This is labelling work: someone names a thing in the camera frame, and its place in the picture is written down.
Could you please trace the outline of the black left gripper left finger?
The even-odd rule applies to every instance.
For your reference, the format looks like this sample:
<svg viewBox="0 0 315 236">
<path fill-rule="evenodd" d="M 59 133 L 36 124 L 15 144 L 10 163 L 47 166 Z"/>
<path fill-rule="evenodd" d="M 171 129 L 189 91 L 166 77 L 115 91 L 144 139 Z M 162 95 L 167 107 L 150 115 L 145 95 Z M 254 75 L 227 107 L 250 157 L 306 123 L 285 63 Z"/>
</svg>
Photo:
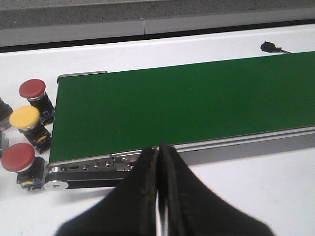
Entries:
<svg viewBox="0 0 315 236">
<path fill-rule="evenodd" d="M 156 235 L 157 153 L 142 150 L 134 167 L 108 196 L 65 222 L 58 236 Z"/>
</svg>

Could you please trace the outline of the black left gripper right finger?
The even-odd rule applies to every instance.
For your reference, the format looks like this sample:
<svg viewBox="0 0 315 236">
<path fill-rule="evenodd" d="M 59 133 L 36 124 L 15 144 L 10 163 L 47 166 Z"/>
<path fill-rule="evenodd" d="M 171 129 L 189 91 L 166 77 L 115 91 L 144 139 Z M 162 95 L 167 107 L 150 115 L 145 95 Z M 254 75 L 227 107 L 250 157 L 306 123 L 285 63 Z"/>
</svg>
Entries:
<svg viewBox="0 0 315 236">
<path fill-rule="evenodd" d="M 160 215 L 168 236 L 272 236 L 263 222 L 233 207 L 190 170 L 174 147 L 158 152 Z"/>
</svg>

